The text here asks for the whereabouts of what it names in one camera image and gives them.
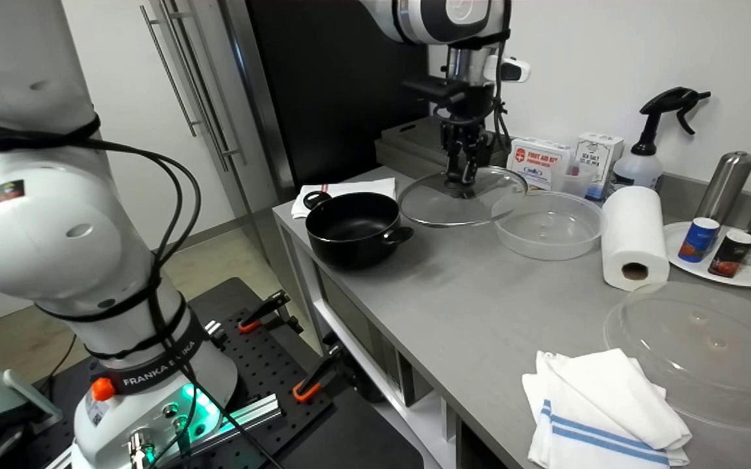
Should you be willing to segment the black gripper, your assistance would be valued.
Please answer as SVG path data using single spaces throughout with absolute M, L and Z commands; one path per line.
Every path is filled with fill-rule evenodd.
M 484 124 L 487 117 L 498 117 L 504 111 L 500 98 L 495 97 L 493 84 L 463 84 L 463 81 L 445 81 L 445 79 L 416 79 L 405 81 L 405 89 L 428 102 L 445 128 L 442 147 L 449 154 L 449 182 L 461 186 L 461 140 L 459 128 L 467 124 Z M 468 144 L 468 186 L 475 186 L 476 170 L 487 164 L 487 136 L 476 130 Z

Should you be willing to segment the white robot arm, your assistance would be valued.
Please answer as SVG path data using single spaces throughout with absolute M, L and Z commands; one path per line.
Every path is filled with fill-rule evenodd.
M 146 246 L 123 209 L 59 0 L 0 0 L 0 291 L 62 320 L 99 362 L 75 405 L 75 469 L 148 469 L 234 428 L 236 362 L 162 265 L 201 186 L 152 154 L 174 214 Z

